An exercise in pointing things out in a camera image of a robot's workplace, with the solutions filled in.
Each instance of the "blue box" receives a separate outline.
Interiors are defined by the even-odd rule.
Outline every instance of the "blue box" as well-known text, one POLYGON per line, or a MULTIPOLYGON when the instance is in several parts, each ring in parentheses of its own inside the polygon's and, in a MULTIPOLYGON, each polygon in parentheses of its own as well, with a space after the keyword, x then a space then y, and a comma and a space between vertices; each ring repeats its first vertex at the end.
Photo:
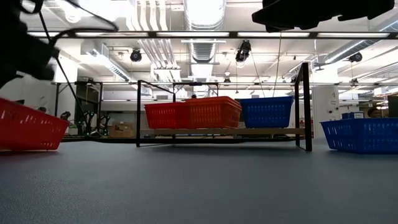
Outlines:
POLYGON ((398 118, 342 119, 321 124, 330 149, 355 153, 398 153, 398 118))
POLYGON ((365 113, 362 111, 359 112, 350 112, 350 113, 343 113, 342 114, 343 119, 360 119, 360 118, 365 118, 365 113))
POLYGON ((293 96, 240 100, 247 128, 286 128, 289 126, 293 96))

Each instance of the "plastic basket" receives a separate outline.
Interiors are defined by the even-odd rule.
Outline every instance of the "plastic basket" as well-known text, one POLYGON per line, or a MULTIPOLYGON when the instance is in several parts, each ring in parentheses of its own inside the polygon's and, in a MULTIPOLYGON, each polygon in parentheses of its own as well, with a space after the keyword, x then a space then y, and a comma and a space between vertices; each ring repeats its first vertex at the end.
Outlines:
POLYGON ((145 111, 149 128, 189 128, 189 108, 185 103, 145 105, 145 111))
POLYGON ((242 107, 228 96, 186 100, 190 128, 237 128, 242 107))
POLYGON ((330 149, 356 153, 398 153, 398 118, 322 122, 330 149))
POLYGON ((247 128, 286 128, 289 126, 293 97, 242 99, 247 128))
POLYGON ((69 123, 0 98, 0 148, 56 150, 69 123))

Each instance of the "gray floor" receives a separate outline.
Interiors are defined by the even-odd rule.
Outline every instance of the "gray floor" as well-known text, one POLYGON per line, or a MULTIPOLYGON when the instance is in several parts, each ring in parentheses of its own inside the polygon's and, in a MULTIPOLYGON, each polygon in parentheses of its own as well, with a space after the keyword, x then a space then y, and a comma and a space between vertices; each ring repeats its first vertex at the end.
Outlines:
POLYGON ((0 223, 398 223, 398 156, 290 146, 3 153, 0 223))

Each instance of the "red plastic basket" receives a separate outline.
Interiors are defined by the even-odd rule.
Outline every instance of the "red plastic basket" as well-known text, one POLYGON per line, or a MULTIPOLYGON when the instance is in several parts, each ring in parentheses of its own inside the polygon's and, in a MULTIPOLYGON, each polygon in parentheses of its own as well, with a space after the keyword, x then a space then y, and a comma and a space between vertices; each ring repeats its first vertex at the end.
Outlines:
POLYGON ((191 128, 237 128, 241 105, 228 96, 186 100, 191 128))
POLYGON ((56 150, 69 123, 0 98, 0 149, 56 150))
POLYGON ((189 128, 189 107, 185 103, 145 105, 145 111, 149 128, 189 128))

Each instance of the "shelf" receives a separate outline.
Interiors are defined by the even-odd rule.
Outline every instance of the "shelf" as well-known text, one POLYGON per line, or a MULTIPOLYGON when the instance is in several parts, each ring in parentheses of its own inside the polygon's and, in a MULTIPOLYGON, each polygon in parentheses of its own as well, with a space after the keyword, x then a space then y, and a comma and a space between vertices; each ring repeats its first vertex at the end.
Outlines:
POLYGON ((305 134, 303 128, 144 129, 141 134, 305 134))

